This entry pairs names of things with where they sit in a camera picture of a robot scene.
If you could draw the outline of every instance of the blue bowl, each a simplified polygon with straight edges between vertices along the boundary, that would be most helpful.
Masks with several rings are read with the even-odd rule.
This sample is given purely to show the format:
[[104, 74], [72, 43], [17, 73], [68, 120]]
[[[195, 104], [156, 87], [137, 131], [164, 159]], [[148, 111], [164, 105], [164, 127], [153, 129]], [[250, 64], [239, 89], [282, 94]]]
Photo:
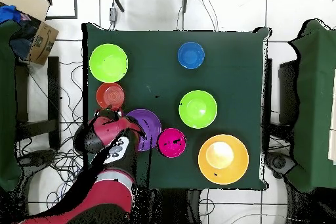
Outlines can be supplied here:
[[198, 68], [204, 61], [205, 53], [201, 45], [196, 42], [183, 44], [177, 53], [180, 64], [188, 69]]

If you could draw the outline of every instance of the purple bowl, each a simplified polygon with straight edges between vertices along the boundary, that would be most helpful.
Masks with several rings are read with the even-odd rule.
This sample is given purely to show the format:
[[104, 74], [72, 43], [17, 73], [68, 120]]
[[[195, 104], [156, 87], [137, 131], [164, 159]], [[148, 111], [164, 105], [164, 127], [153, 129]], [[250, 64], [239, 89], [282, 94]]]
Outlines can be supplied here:
[[137, 119], [139, 125], [143, 128], [147, 139], [140, 138], [139, 151], [150, 149], [150, 138], [152, 137], [152, 148], [156, 146], [158, 136], [161, 133], [161, 122], [159, 118], [147, 109], [136, 109], [130, 111], [126, 116]]

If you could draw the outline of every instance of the bowl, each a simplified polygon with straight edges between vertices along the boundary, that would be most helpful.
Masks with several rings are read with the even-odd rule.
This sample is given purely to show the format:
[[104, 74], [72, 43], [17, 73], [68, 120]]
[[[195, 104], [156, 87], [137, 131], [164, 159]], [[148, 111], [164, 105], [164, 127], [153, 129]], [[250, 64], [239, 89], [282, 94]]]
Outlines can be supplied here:
[[97, 80], [105, 83], [117, 82], [127, 72], [127, 55], [117, 45], [99, 45], [90, 56], [89, 66]]
[[177, 53], [180, 64], [188, 69], [198, 68], [204, 61], [205, 53], [201, 45], [196, 42], [182, 44]]
[[159, 118], [147, 109], [135, 109], [130, 111], [126, 116], [133, 117], [136, 119], [143, 128], [146, 139], [140, 138], [139, 151], [145, 151], [150, 149], [151, 138], [152, 138], [152, 148], [156, 146], [158, 141], [158, 136], [161, 133], [161, 122]]
[[118, 110], [123, 105], [125, 94], [119, 84], [103, 83], [96, 92], [96, 99], [101, 108], [112, 105], [112, 110]]
[[212, 183], [234, 183], [243, 177], [248, 165], [249, 154], [245, 145], [231, 135], [213, 136], [199, 150], [199, 169]]
[[191, 91], [180, 101], [178, 112], [189, 127], [201, 129], [210, 125], [217, 115], [216, 100], [206, 91]]
[[157, 138], [157, 149], [166, 158], [180, 156], [186, 148], [186, 137], [175, 128], [165, 129]]

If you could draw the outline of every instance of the dark green tablecloth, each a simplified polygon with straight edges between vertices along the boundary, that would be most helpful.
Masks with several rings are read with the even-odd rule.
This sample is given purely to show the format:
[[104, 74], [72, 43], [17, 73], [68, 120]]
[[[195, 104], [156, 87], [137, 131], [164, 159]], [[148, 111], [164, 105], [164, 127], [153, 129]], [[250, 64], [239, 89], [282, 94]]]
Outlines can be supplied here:
[[[151, 188], [265, 189], [259, 179], [261, 149], [261, 95], [263, 41], [267, 28], [256, 33], [237, 32], [120, 32], [100, 30], [87, 24], [88, 53], [104, 43], [120, 46], [127, 54], [129, 68], [118, 83], [125, 92], [124, 111], [145, 108], [161, 120], [162, 128], [175, 127], [188, 139], [178, 158], [164, 158], [155, 148], [150, 170]], [[183, 68], [177, 59], [179, 47], [199, 43], [205, 51], [203, 64]], [[98, 104], [96, 90], [101, 84], [89, 70], [89, 119]], [[215, 121], [204, 129], [192, 129], [179, 117], [179, 101], [189, 91], [201, 89], [214, 96], [218, 105]], [[245, 175], [231, 185], [208, 181], [198, 167], [198, 152], [210, 137], [221, 133], [240, 139], [249, 152]], [[137, 179], [146, 180], [149, 152], [139, 152]]]
[[14, 157], [16, 125], [15, 55], [9, 39], [20, 26], [14, 21], [0, 24], [0, 186], [15, 188], [21, 174]]
[[293, 157], [288, 174], [301, 192], [336, 188], [336, 165], [328, 159], [329, 131], [336, 69], [336, 31], [317, 19], [307, 20], [291, 41], [299, 58], [299, 117], [294, 126]]

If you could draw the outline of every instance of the red bowl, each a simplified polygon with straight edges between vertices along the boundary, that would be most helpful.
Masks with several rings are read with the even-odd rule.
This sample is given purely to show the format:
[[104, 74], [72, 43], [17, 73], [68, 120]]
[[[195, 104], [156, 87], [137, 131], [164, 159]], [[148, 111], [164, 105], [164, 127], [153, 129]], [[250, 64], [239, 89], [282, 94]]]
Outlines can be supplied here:
[[123, 105], [125, 94], [117, 83], [103, 83], [97, 90], [96, 99], [101, 108], [112, 105], [112, 110], [117, 110]]

